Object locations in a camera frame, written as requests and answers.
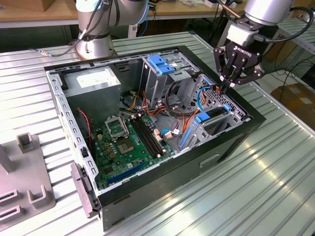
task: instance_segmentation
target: motherboard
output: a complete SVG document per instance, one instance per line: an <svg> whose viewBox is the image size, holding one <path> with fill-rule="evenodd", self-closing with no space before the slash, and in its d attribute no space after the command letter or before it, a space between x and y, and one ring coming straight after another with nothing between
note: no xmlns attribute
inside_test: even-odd
<svg viewBox="0 0 315 236"><path fill-rule="evenodd" d="M121 181L174 155L170 145L157 140L157 128L148 115L135 119L115 118L92 131L99 189Z"/></svg>

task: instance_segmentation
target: gray holder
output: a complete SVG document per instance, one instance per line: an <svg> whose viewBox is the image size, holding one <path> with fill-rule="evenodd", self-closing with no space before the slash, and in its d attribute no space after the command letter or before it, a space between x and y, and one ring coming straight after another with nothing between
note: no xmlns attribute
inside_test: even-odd
<svg viewBox="0 0 315 236"><path fill-rule="evenodd" d="M0 145L0 179L0 231L56 204L36 135Z"/></svg>

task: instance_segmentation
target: yellow wire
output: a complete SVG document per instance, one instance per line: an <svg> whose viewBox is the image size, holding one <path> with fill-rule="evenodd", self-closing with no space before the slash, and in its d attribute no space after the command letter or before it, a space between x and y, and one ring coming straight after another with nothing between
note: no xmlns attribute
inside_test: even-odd
<svg viewBox="0 0 315 236"><path fill-rule="evenodd" d="M128 111L131 111L132 109L134 109L134 107L135 107L135 105L136 105L136 100L137 100L137 96L134 97L132 106L129 107L129 108L127 108Z"/></svg>

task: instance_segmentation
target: metal slatted workbench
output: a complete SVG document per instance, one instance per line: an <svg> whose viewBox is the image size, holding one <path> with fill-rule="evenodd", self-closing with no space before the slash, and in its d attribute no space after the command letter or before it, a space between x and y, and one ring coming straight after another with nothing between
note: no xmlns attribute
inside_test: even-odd
<svg viewBox="0 0 315 236"><path fill-rule="evenodd" d="M287 19L278 24L278 33L289 37L298 33L305 25L306 23L300 19ZM304 34L293 39L293 41L310 53L315 54L315 24L313 23Z"/></svg>
<svg viewBox="0 0 315 236"><path fill-rule="evenodd" d="M114 41L119 54L186 45L214 69L212 50L188 32ZM66 47L52 48L53 53ZM36 52L0 54L0 143L39 136L57 204L0 235L103 234L87 219L43 67L78 60ZM255 84L237 88L266 118L224 162L112 227L108 235L306 235L315 231L314 132Z"/></svg>

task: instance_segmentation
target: blue cable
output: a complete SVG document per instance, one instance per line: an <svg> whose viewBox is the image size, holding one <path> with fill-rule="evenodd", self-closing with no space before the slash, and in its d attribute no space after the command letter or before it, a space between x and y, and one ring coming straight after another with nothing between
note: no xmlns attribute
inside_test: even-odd
<svg viewBox="0 0 315 236"><path fill-rule="evenodd" d="M164 129L164 130L162 130L161 135L163 136L163 134L164 134L165 132L168 132L168 131L169 131L169 129Z"/></svg>
<svg viewBox="0 0 315 236"><path fill-rule="evenodd" d="M199 109L200 109L202 112L204 112L204 110L203 110L203 108L202 108L202 106L201 106L201 104L200 104L200 93L201 93L203 90L205 90L205 89L211 89L211 88L210 88L210 87L203 87L201 90L199 90L199 92L198 92L198 94L197 94L197 104L198 104Z"/></svg>
<svg viewBox="0 0 315 236"><path fill-rule="evenodd" d="M142 34L140 35L140 37L145 33L145 31L147 30L148 28L148 17L146 19L146 27L144 28L144 31L142 32Z"/></svg>

